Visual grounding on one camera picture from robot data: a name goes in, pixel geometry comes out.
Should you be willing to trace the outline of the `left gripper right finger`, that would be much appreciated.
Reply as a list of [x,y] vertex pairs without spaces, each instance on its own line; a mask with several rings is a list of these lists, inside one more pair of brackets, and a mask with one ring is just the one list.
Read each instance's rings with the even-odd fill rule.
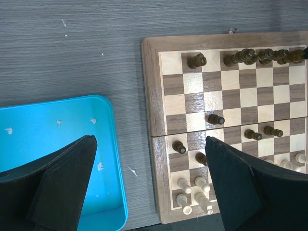
[[207,136],[205,154],[227,231],[306,231],[308,176]]

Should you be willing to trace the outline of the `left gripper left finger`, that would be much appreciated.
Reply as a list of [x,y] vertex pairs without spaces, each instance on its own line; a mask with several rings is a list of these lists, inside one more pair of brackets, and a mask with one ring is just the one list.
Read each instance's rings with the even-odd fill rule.
[[85,135],[49,155],[0,174],[2,231],[75,231],[94,159]]

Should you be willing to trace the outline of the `dark bishop chess piece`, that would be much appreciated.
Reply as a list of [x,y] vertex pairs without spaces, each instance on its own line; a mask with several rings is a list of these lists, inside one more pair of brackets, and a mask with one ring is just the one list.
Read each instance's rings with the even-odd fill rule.
[[278,51],[274,51],[274,55],[272,57],[272,59],[274,61],[278,61],[284,57],[286,57],[288,55],[289,51],[286,50],[286,49],[281,49],[281,50],[278,50]]

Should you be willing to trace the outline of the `dark knight chess piece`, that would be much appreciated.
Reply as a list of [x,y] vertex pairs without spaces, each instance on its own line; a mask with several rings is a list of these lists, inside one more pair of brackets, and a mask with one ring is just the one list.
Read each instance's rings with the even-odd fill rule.
[[294,63],[298,64],[305,60],[305,52],[304,50],[295,50],[290,51],[286,57],[281,58],[277,61],[278,64],[289,64]]

